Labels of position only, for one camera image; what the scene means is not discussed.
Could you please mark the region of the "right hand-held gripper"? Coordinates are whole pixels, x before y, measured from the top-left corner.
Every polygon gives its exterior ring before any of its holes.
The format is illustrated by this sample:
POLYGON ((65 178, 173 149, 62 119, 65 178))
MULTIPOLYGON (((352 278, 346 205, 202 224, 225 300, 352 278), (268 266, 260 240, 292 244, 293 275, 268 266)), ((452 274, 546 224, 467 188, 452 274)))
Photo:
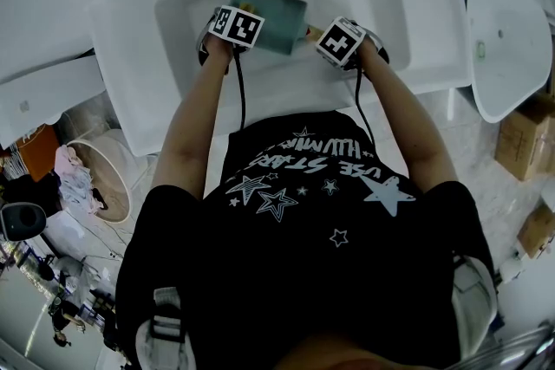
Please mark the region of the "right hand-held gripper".
POLYGON ((389 53, 379 36, 344 16, 338 16, 323 32, 317 40, 316 51, 335 68, 351 71, 359 66, 356 51, 366 37, 374 43, 378 55, 389 63, 389 53))

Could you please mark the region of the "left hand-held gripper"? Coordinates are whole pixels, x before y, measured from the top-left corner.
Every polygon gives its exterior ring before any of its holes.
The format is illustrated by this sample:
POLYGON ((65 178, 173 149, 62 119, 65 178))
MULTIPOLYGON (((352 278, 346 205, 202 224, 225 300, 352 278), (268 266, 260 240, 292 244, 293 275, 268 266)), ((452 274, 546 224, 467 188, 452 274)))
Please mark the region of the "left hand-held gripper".
POLYGON ((209 56, 204 44, 208 34, 229 42, 234 49, 252 49, 264 26, 264 18, 230 5, 216 8, 197 40, 199 64, 203 65, 209 56))

